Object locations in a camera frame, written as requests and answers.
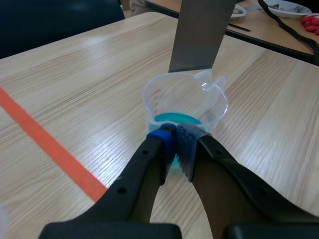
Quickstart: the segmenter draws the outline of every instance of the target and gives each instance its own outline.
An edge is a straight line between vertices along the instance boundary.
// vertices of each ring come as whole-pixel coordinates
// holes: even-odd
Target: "black cable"
[[[287,26],[286,24],[284,24],[279,17],[277,17],[276,15],[274,15],[268,8],[268,5],[263,1],[263,0],[258,0],[259,5],[264,9],[264,11],[267,13],[267,15],[269,17],[271,17],[273,20],[275,20],[279,26],[285,30],[286,32],[288,32],[291,36],[293,36],[295,39],[304,42],[305,44],[307,44],[308,46],[311,47],[311,49],[314,52],[313,55],[313,64],[319,66],[319,44],[310,39],[307,38],[305,36],[300,35],[299,33],[297,33],[294,29],[292,29],[291,27]]]

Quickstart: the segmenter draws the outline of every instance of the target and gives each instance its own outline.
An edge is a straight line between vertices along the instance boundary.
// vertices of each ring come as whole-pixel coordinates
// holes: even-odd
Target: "knife blade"
[[[169,72],[212,68],[236,0],[183,0]]]

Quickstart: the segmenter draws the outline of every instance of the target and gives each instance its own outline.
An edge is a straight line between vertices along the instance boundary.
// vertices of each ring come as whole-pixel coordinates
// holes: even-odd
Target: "wood grain surface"
[[[168,8],[170,10],[180,12],[180,6],[182,0],[148,0],[156,5]],[[241,6],[255,6],[259,5],[257,0],[245,0],[239,3]],[[315,40],[319,43],[319,36],[314,33],[307,32],[301,25],[300,19],[283,18],[281,20],[291,28],[293,28],[299,34]],[[241,26],[243,28],[251,30],[245,32],[233,27],[228,27],[229,30],[239,32],[241,34],[251,36],[260,40],[264,40],[270,43],[274,43],[280,46],[284,46],[293,50],[313,54],[310,47],[299,42],[289,33],[281,29],[278,24],[272,20],[263,10],[247,11],[247,15],[239,17],[231,21],[232,24]]]
[[[142,90],[168,72],[177,19],[145,13],[0,60],[0,86],[105,186],[147,133]],[[282,195],[319,215],[319,67],[225,36],[213,78],[229,111],[214,136]],[[93,202],[0,110],[0,205],[8,239],[36,238]],[[179,168],[152,222],[211,238],[199,196]]]

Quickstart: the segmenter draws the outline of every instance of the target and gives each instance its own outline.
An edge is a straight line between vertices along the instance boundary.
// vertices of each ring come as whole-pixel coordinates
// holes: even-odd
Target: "measuring cup spout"
[[[211,81],[212,74],[210,70],[204,70],[194,75],[197,84],[205,91],[210,91],[214,84]]]
[[[226,78],[220,76],[215,82],[212,82],[210,69],[195,74],[194,78],[197,80],[197,84],[205,91],[211,91],[214,86],[218,86],[221,90],[224,90]]]

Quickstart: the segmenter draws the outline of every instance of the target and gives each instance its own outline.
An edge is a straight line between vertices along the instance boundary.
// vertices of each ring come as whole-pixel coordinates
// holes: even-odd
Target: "plastic measuring cup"
[[[228,109],[225,77],[212,81],[210,70],[197,74],[167,73],[152,78],[143,89],[148,131],[163,123],[192,123],[211,132]]]

